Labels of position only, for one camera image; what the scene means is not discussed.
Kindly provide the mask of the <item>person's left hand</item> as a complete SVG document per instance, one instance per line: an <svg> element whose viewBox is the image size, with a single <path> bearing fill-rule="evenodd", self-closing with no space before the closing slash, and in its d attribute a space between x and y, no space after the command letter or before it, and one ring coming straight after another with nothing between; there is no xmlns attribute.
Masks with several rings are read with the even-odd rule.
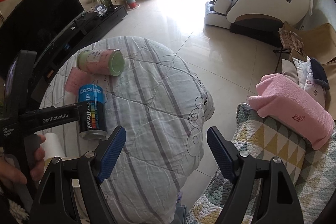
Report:
<svg viewBox="0 0 336 224"><path fill-rule="evenodd" d="M40 181L43 177L45 168L45 155L46 153L43 147L39 147L34 152L35 166L30 170L30 178L32 178L33 181ZM5 184L5 186L9 186L10 183L22 185L27 184L26 176L21 173L19 169L5 161L3 153L1 153L0 171L1 181Z"/></svg>

